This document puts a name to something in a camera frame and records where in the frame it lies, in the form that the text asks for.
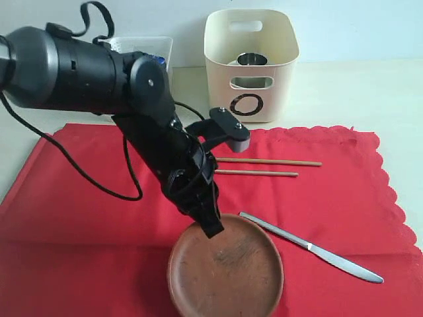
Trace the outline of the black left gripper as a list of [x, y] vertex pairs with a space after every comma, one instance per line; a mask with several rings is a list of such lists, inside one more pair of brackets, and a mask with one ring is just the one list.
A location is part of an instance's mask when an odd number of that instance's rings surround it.
[[180, 213], [196, 220], [204, 234], [213, 238], [224, 230], [213, 179], [217, 162], [197, 138], [189, 141], [186, 156], [181, 165], [169, 173], [162, 191]]

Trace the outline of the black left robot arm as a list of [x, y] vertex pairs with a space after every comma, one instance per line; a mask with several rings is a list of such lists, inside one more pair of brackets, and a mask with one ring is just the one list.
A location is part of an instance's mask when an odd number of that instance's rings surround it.
[[223, 230], [215, 159], [184, 130], [166, 68], [152, 55], [118, 53], [22, 27], [1, 38], [1, 100], [6, 106], [111, 116], [165, 197], [208, 238]]

